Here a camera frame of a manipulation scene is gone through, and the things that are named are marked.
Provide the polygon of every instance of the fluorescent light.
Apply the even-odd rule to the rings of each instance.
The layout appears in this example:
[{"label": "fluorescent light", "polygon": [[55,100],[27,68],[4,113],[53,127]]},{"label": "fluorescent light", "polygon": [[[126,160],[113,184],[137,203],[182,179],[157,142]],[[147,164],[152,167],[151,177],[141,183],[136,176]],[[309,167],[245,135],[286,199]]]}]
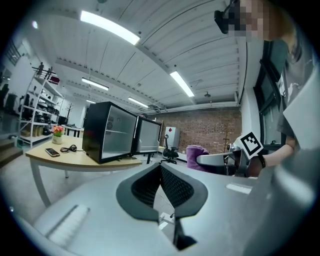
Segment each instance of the fluorescent light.
[{"label": "fluorescent light", "polygon": [[182,79],[182,77],[179,75],[177,71],[171,73],[170,76],[173,77],[173,79],[180,85],[180,87],[185,91],[185,93],[189,97],[195,96],[194,93],[190,90],[189,86],[186,84],[186,82]]},{"label": "fluorescent light", "polygon": [[135,103],[137,103],[137,104],[139,104],[139,105],[141,105],[141,106],[143,106],[145,108],[149,108],[147,105],[141,103],[140,101],[135,100],[134,98],[129,97],[128,100],[130,100],[132,102],[135,102]]},{"label": "fluorescent light", "polygon": [[102,85],[102,84],[100,84],[100,83],[97,83],[97,82],[88,80],[88,79],[86,79],[86,78],[84,78],[84,77],[82,77],[82,82],[87,83],[87,84],[92,85],[92,86],[95,86],[95,87],[98,87],[98,88],[100,88],[100,89],[104,89],[104,90],[106,90],[106,91],[109,90],[109,87],[106,87],[106,86],[104,86],[104,85]]},{"label": "fluorescent light", "polygon": [[36,21],[32,21],[32,27],[38,29],[38,23]]},{"label": "fluorescent light", "polygon": [[127,40],[129,43],[135,45],[139,41],[139,37],[135,35],[134,33],[130,32],[129,30],[125,29],[124,27],[112,22],[111,20],[108,20],[106,18],[103,18],[99,15],[82,11],[80,21],[87,22],[92,25],[96,25],[100,28],[103,28],[105,30],[108,30],[111,33],[116,34],[117,36]]}]

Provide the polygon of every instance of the purple cushion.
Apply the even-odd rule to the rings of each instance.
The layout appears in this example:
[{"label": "purple cushion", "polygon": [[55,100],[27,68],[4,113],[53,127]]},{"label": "purple cushion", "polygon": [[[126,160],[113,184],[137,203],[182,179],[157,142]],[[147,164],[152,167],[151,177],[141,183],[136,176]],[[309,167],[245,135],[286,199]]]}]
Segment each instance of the purple cushion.
[{"label": "purple cushion", "polygon": [[216,173],[215,166],[199,165],[197,163],[197,157],[203,156],[203,155],[209,155],[208,150],[206,150],[204,147],[199,145],[187,146],[186,147],[186,166],[188,168],[202,171],[202,172]]}]

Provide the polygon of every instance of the hand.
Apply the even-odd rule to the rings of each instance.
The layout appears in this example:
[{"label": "hand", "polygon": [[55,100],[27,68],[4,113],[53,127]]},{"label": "hand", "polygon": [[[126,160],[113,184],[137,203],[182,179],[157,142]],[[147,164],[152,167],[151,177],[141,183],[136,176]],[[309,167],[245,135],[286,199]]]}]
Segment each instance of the hand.
[{"label": "hand", "polygon": [[254,156],[249,163],[247,173],[249,177],[258,177],[262,170],[262,163],[259,157]]}]

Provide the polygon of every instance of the person's arm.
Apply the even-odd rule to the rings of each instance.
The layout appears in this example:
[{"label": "person's arm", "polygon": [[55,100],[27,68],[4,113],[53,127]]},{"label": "person's arm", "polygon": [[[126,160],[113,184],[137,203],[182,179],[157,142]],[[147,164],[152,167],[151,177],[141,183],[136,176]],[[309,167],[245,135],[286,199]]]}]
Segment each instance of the person's arm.
[{"label": "person's arm", "polygon": [[[263,155],[265,161],[265,167],[276,166],[280,162],[292,155],[296,146],[296,140],[292,137],[287,136],[285,140],[285,145],[279,148],[277,151]],[[262,164],[257,156],[253,157],[247,169],[247,173],[250,177],[258,177],[260,171],[262,170]]]}]

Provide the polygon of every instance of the metal shelf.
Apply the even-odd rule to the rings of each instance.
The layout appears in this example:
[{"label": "metal shelf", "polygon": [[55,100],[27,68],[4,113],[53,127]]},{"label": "metal shelf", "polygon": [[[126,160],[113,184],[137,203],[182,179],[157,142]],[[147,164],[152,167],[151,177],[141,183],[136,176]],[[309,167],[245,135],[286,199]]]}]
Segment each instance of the metal shelf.
[{"label": "metal shelf", "polygon": [[41,113],[44,113],[44,114],[47,114],[47,115],[54,115],[54,116],[58,116],[57,114],[52,114],[52,113],[49,113],[49,112],[46,112],[46,111],[43,111],[43,110],[40,110],[40,109],[35,109],[34,107],[30,107],[30,106],[23,106],[24,108],[26,109],[30,109],[30,110],[35,110],[35,111],[38,111],[38,112],[41,112]]},{"label": "metal shelf", "polygon": [[21,123],[32,123],[33,125],[36,126],[48,126],[49,123],[46,122],[31,122],[31,120],[22,120]]},{"label": "metal shelf", "polygon": [[63,98],[62,94],[58,92],[57,89],[53,87],[47,80],[44,82],[44,88],[46,88],[53,95]]},{"label": "metal shelf", "polygon": [[[33,91],[29,90],[28,93],[32,94],[33,96],[36,96],[38,97],[38,93],[34,93]],[[50,103],[50,104],[53,104],[53,105],[58,105],[57,103],[55,103],[54,101],[52,101],[51,99],[47,98],[46,96],[40,94],[40,99]]]},{"label": "metal shelf", "polygon": [[25,137],[25,136],[20,135],[20,138],[23,140],[26,140],[26,141],[31,141],[31,137],[32,137],[32,142],[34,143],[34,142],[41,141],[43,139],[52,137],[53,135],[54,135],[53,133],[51,133],[49,135],[40,135],[38,137],[33,137],[33,136]]},{"label": "metal shelf", "polygon": [[[32,88],[36,86],[40,91],[40,93],[37,93],[37,92],[34,92],[32,90]],[[59,97],[59,98],[62,98],[62,102],[61,104],[57,104],[55,103],[53,100],[47,98],[46,96],[44,96],[41,92],[43,91],[43,89],[45,89],[46,91],[48,91],[49,93],[51,93],[52,95],[56,96],[56,97]],[[30,94],[31,96],[34,96],[36,97],[36,107],[32,107],[32,106],[27,106],[27,105],[23,105],[22,107],[23,108],[26,108],[26,109],[30,109],[32,110],[32,120],[22,120],[22,113],[23,111],[20,111],[20,117],[19,117],[19,122],[20,124],[24,124],[24,125],[20,125],[20,129],[22,130],[25,126],[26,126],[26,123],[27,124],[31,124],[31,126],[33,127],[34,125],[36,126],[48,126],[50,125],[50,123],[43,123],[43,122],[34,122],[34,117],[35,117],[35,114],[36,114],[36,111],[38,111],[39,113],[44,113],[44,114],[47,114],[47,115],[53,115],[53,116],[57,116],[59,117],[58,114],[54,114],[54,113],[50,113],[50,112],[47,112],[47,111],[44,111],[44,110],[40,110],[40,109],[37,109],[37,105],[38,105],[38,102],[40,101],[40,99],[42,101],[44,101],[45,103],[48,103],[50,104],[51,106],[59,106],[59,112],[61,111],[61,107],[62,107],[62,104],[63,104],[63,101],[64,101],[64,97],[62,96],[61,93],[59,93],[57,91],[57,89],[55,88],[55,86],[52,86],[49,81],[45,80],[45,79],[42,79],[42,78],[39,78],[39,77],[36,77],[35,75],[33,75],[33,78],[31,80],[31,82],[29,83],[28,85],[28,88],[26,90],[26,94],[25,94],[25,99],[27,98],[27,94]],[[25,141],[26,143],[29,143],[30,144],[30,147],[31,149],[33,148],[33,143],[34,142],[37,142],[37,141],[40,141],[40,140],[43,140],[43,139],[46,139],[46,138],[49,138],[49,137],[52,137],[52,133],[49,134],[49,135],[41,135],[41,136],[23,136],[19,135],[19,138],[23,141]]]}]

